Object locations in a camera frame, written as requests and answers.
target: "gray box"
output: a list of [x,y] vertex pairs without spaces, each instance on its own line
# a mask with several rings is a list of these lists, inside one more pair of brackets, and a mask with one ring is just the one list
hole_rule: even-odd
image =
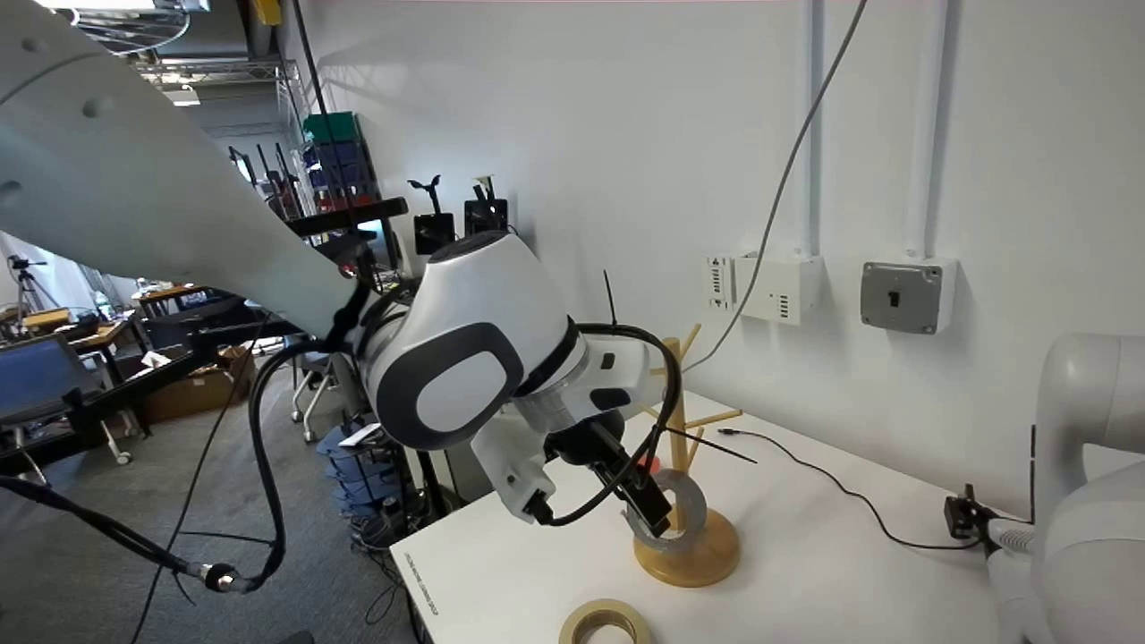
[[955,266],[942,263],[864,263],[862,321],[932,338],[949,325]]

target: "wall plate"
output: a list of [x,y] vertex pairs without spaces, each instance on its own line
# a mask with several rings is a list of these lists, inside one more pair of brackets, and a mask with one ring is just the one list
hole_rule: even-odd
[[740,304],[740,282],[737,282],[733,259],[708,259],[708,304],[710,307],[737,307]]
[[[737,282],[751,280],[755,255],[744,255],[737,266]],[[801,320],[817,307],[823,282],[819,259],[763,259],[755,291],[744,304],[744,320],[801,325]]]
[[955,272],[955,263],[864,263],[862,321],[937,338],[953,320]]

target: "lab equipment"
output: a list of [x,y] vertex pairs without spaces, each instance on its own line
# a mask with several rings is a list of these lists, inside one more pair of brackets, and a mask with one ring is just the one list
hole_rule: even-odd
[[1034,527],[991,519],[1000,644],[1145,632],[1145,467],[1085,476],[1085,449],[1145,451],[1145,338],[1061,338],[1036,390]]
[[[107,272],[244,292],[329,343],[357,325],[377,301],[368,282],[342,280],[268,217],[214,145],[132,67],[29,0],[0,7],[0,31],[7,233]],[[361,334],[377,338],[361,375],[387,434],[442,449],[477,440],[489,413],[515,406],[540,440],[520,451],[511,436],[483,436],[479,451],[515,514],[577,519],[546,508],[554,490],[538,462],[551,451],[603,481],[583,508],[620,493],[648,532],[664,530],[670,502],[637,467],[653,436],[637,453],[620,445],[623,413],[653,399],[645,348],[653,338],[577,325],[515,236],[472,236],[431,255],[403,325]],[[664,363],[664,390],[681,399],[681,374]]]
[[436,252],[442,252],[448,242],[456,241],[453,216],[439,213],[439,197],[436,197],[439,176],[431,176],[429,182],[406,180],[406,186],[421,190],[429,197],[429,207],[431,207],[429,216],[416,217],[416,252],[419,255],[436,255]]
[[509,202],[498,197],[493,176],[479,176],[472,197],[477,202],[464,202],[464,236],[489,228],[509,233]]

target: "black cable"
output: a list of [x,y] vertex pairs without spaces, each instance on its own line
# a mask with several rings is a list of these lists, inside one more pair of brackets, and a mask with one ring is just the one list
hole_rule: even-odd
[[719,431],[719,434],[721,434],[721,436],[751,436],[751,440],[763,440],[763,445],[783,451],[793,467],[819,474],[819,476],[829,481],[843,496],[862,502],[862,504],[868,508],[873,523],[879,527],[879,532],[883,532],[889,545],[899,545],[899,548],[910,548],[910,551],[975,551],[975,545],[920,545],[920,539],[903,539],[903,537],[894,537],[894,532],[887,530],[883,511],[879,511],[864,493],[843,486],[832,474],[826,474],[826,468],[819,468],[819,467],[812,467],[812,462],[801,462],[801,458],[798,458],[793,451],[788,451],[778,440],[774,440],[774,436],[765,436],[765,434],[751,434],[751,431],[731,431],[731,427]]
[[[182,530],[182,523],[186,523],[193,490],[198,490],[198,484],[200,484],[200,476],[204,476],[204,467],[207,467],[207,453],[211,453],[214,436],[217,436],[217,431],[221,431],[221,419],[230,415],[230,408],[235,406],[235,399],[238,399],[238,385],[235,385],[235,378],[232,378],[232,382],[230,382],[230,394],[225,394],[225,406],[217,408],[217,415],[214,415],[214,422],[211,422],[211,431],[207,431],[207,440],[204,440],[204,449],[200,449],[200,458],[193,462],[188,486],[186,486],[186,493],[182,493],[182,508],[179,508],[179,514],[174,514],[174,527],[173,527],[173,537],[167,537],[165,551],[173,551],[174,539],[179,539],[179,530]],[[142,632],[142,626],[146,626],[146,617],[150,617],[150,604],[153,604],[153,591],[156,591],[159,574],[165,574],[165,570],[153,566],[150,582],[146,582],[142,608],[140,608],[140,617],[137,617],[132,644],[140,642],[140,632]]]
[[683,440],[690,440],[690,445],[701,445],[701,449],[708,449],[708,451],[719,451],[719,453],[731,453],[731,458],[740,458],[740,462],[759,467],[759,462],[755,462],[755,458],[747,458],[744,451],[733,451],[733,449],[710,445],[710,440],[703,440],[703,436],[699,436],[699,434],[671,431],[671,427],[664,427],[664,434],[683,436]]
[[40,484],[23,484],[23,481],[9,481],[9,476],[0,476],[0,486],[23,496],[23,502],[35,502],[35,504],[45,504],[45,508],[58,508],[58,511],[69,511],[75,519],[82,519],[86,527],[93,527],[96,532],[112,537],[115,545],[127,548],[132,555],[153,561],[153,566],[165,566],[165,570],[174,570],[174,574],[186,574],[186,561],[167,555],[165,548],[156,548],[153,539],[146,539],[142,532],[115,523],[112,514],[100,514],[93,508],[82,508],[62,493],[54,493],[51,486],[40,486]]
[[179,537],[238,539],[238,545],[262,545],[262,548],[273,548],[273,545],[276,545],[276,539],[266,539],[266,537],[221,532],[221,530],[179,530]]
[[391,321],[403,320],[403,312],[391,312],[400,296],[412,296],[412,291],[403,282],[391,288],[387,292],[380,292],[380,301],[372,301],[361,314],[361,338],[354,343],[354,358],[365,358],[368,339],[377,334],[384,334]]
[[[648,331],[637,331],[637,325],[577,325],[579,334],[595,334],[595,338],[629,338],[629,339],[641,339],[641,343],[650,343],[660,358],[664,358],[664,394],[660,394],[660,408],[653,415],[653,427],[648,431],[648,436],[641,440],[641,449],[629,453],[629,462],[615,474],[615,481],[623,481],[629,468],[641,468],[641,462],[648,453],[657,451],[657,436],[664,434],[681,399],[683,399],[683,375],[681,375],[681,363],[676,356],[657,339],[650,338]],[[591,502],[583,502],[579,508],[572,508],[570,514],[554,514],[554,519],[544,519],[544,527],[572,527],[579,523],[583,514],[591,514],[596,504],[603,504],[609,493],[615,493],[615,481],[603,484]]]
[[193,604],[193,598],[182,587],[182,575],[173,574],[173,582],[179,587],[182,601]]
[[806,135],[807,135],[812,127],[817,127],[817,114],[819,114],[823,98],[826,98],[826,91],[829,91],[829,83],[832,83],[832,73],[842,67],[842,61],[843,61],[846,49],[851,49],[851,41],[856,41],[856,31],[858,31],[862,16],[864,16],[864,0],[858,0],[858,7],[856,7],[856,16],[851,16],[851,25],[846,25],[846,31],[843,31],[843,41],[842,41],[842,46],[836,46],[836,54],[832,54],[832,61],[829,61],[819,91],[817,91],[817,102],[812,102],[807,114],[801,118],[801,127],[798,127],[798,135],[793,135],[790,153],[788,153],[788,162],[783,162],[783,176],[778,176],[774,207],[768,207],[768,216],[765,216],[765,227],[763,227],[759,247],[755,247],[755,266],[751,266],[747,291],[744,291],[737,312],[731,314],[731,321],[721,325],[719,339],[708,348],[708,356],[701,356],[699,363],[690,363],[683,374],[710,363],[710,358],[719,356],[719,348],[727,343],[731,331],[737,331],[737,321],[744,320],[744,307],[747,307],[747,301],[751,301],[751,292],[755,292],[755,282],[759,282],[759,267],[763,267],[765,242],[768,242],[768,236],[774,236],[774,227],[776,227],[776,216],[778,216],[778,203],[783,203],[783,195],[788,195],[790,168],[793,168],[793,162],[798,162],[798,151],[801,151]]
[[1031,523],[1025,527],[1036,527],[1036,427],[1031,427]]
[[611,275],[609,275],[609,272],[602,272],[602,275],[603,275],[603,296],[609,296],[609,321],[620,325],[620,320],[615,320]]
[[419,644],[431,644],[429,632],[421,632],[421,617],[416,608],[416,598],[403,591],[403,613],[406,613],[406,629],[416,632]]
[[295,356],[305,351],[329,351],[325,339],[300,339],[300,343],[291,343],[281,348],[279,356],[273,356],[258,375],[254,375],[254,390],[249,390],[249,402],[248,402],[248,427],[249,427],[249,449],[254,449],[254,467],[258,467],[258,481],[262,481],[262,490],[266,490],[266,504],[273,511],[273,551],[262,566],[258,575],[244,580],[238,591],[258,591],[273,574],[279,574],[281,558],[286,558],[286,519],[281,519],[281,496],[279,496],[279,486],[276,486],[276,474],[273,474],[273,462],[266,453],[266,440],[262,440],[262,399],[266,399],[266,385],[273,382],[273,375],[293,363]]
[[365,608],[365,626],[387,622],[391,613],[393,613],[393,604],[398,604],[398,594],[400,594],[400,591],[387,582],[387,587],[368,601],[368,608]]

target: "machine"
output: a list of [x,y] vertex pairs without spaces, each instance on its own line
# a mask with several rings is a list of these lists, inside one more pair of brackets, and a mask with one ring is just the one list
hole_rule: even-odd
[[1085,449],[1145,451],[1145,339],[1061,338],[1040,370],[1034,527],[991,519],[1000,644],[1145,636],[1145,467],[1085,476]]
[[[0,228],[102,272],[244,292],[312,338],[361,321],[357,288],[295,242],[214,145],[32,0],[0,5]],[[670,502],[637,462],[653,440],[637,453],[620,445],[623,415],[653,390],[648,338],[577,325],[520,241],[448,247],[400,325],[357,334],[384,431],[412,449],[472,440],[509,511],[560,527],[540,468],[560,453],[591,467],[602,496],[620,493],[648,532],[670,527]],[[485,431],[505,406],[529,434]],[[1007,642],[1141,642],[1145,467],[1080,476],[1085,445],[1145,451],[1141,419],[1145,339],[1085,338],[1052,351],[1036,527],[987,527]]]
[[[554,519],[540,462],[560,453],[648,532],[670,527],[670,502],[620,445],[623,413],[653,390],[648,334],[577,325],[534,255],[493,233],[424,266],[400,331],[357,331],[380,296],[268,216],[127,65],[32,0],[0,5],[0,228],[102,272],[249,296],[312,338],[365,338],[357,374],[384,431],[412,449],[477,440],[523,519]],[[505,406],[534,436],[483,434]]]

